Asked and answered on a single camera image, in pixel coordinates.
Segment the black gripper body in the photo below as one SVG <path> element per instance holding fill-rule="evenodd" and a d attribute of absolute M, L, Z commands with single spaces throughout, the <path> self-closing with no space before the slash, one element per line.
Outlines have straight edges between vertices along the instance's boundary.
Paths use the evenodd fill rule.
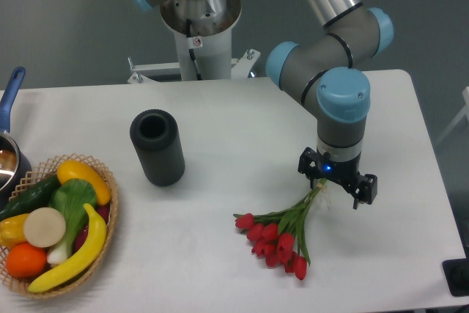
<path fill-rule="evenodd" d="M 312 182 L 325 178 L 337 185 L 340 185 L 347 193 L 356 195 L 359 184 L 359 163 L 361 154 L 349 161 L 332 161 L 318 152 L 313 157 L 313 176 Z"/>

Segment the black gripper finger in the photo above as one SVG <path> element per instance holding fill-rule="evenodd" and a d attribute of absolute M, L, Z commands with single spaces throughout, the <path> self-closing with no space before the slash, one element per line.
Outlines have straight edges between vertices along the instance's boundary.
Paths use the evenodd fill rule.
<path fill-rule="evenodd" d="M 304 174 L 309 180 L 310 188 L 315 188 L 317 184 L 316 159 L 316 152 L 312 148 L 306 147 L 298 161 L 298 172 Z"/>
<path fill-rule="evenodd" d="M 360 204 L 371 205 L 377 195 L 378 178 L 374 174 L 358 176 L 358 184 L 352 193 L 354 198 L 353 209 L 357 210 Z"/>

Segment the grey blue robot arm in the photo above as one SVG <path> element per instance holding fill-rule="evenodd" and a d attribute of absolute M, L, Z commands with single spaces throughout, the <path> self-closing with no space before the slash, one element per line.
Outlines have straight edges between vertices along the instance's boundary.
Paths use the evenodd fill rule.
<path fill-rule="evenodd" d="M 231 31 L 240 0 L 133 0 L 143 11 L 160 10 L 174 33 L 185 81 L 233 76 Z M 391 19 L 361 0 L 309 0 L 325 37 L 303 47 L 277 45 L 266 61 L 272 82 L 317 121 L 317 146 L 306 149 L 298 170 L 310 181 L 325 178 L 351 194 L 356 205 L 371 204 L 377 177 L 358 165 L 371 105 L 368 78 L 355 66 L 386 49 L 394 38 Z"/>

